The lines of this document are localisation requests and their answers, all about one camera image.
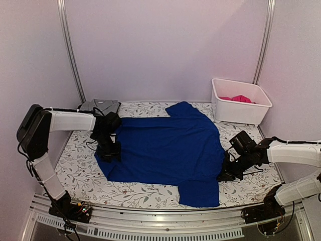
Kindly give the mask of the blue t-shirt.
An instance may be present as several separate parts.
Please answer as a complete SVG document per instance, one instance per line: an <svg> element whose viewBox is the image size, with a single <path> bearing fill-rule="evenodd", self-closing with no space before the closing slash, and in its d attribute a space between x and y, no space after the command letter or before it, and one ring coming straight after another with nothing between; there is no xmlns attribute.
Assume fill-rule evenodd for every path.
<svg viewBox="0 0 321 241"><path fill-rule="evenodd" d="M187 102L166 112L166 117L124 117L116 130L121 158L108 162L96 154L101 171L112 182L177 186L181 205L217 207L224 160L217 127Z"/></svg>

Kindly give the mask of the grey shirt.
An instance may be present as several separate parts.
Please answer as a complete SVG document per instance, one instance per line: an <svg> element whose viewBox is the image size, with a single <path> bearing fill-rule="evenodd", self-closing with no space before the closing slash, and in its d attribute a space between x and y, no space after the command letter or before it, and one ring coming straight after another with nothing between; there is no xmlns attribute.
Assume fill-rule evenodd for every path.
<svg viewBox="0 0 321 241"><path fill-rule="evenodd" d="M121 103L118 100L92 99L79 105L80 110L95 110L99 115L107 115L110 112L118 113Z"/></svg>

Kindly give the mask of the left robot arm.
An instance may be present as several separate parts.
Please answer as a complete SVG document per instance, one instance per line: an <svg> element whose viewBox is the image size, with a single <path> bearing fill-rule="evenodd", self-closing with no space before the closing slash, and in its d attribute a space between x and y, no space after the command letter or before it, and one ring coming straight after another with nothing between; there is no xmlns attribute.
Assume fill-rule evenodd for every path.
<svg viewBox="0 0 321 241"><path fill-rule="evenodd" d="M75 210L71 197L60 182L49 155L49 139L53 132L91 132L90 138L97 143L95 151L100 161L111 163L121 160L121 143L116 130L122 125L117 113L103 114L92 110L44 108L33 104L21 122L16 138L17 151L26 157L32 176L50 198L55 210L64 218L70 218Z"/></svg>

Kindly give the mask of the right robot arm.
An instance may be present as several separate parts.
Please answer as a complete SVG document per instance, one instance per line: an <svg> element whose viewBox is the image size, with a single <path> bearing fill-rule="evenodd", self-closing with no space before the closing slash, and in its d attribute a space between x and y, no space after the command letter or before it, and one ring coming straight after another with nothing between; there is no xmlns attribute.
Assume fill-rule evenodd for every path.
<svg viewBox="0 0 321 241"><path fill-rule="evenodd" d="M260 206L262 218L270 219L286 204L320 194L320 141L285 141L271 137L257 143L241 132L230 140L230 144L238 157L231 160L231 154L225 152L218 181L242 180L249 168L268 164L310 167L312 170L311 174L273 188Z"/></svg>

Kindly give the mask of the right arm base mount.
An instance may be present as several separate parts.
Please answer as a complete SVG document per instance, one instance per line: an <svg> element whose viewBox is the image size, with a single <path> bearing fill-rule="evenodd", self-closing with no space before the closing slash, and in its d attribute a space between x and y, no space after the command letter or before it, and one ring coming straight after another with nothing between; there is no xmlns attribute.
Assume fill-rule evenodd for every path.
<svg viewBox="0 0 321 241"><path fill-rule="evenodd" d="M257 223L259 232L264 236L275 235L284 223L285 209L273 203L243 208L241 218L246 224Z"/></svg>

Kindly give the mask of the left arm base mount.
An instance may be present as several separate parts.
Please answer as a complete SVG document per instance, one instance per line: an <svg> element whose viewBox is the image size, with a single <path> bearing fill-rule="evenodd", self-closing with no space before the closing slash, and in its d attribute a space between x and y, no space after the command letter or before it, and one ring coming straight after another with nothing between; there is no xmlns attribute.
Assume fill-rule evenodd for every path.
<svg viewBox="0 0 321 241"><path fill-rule="evenodd" d="M49 214L81 223L89 223L92 206L85 202L72 203L69 199L53 200Z"/></svg>

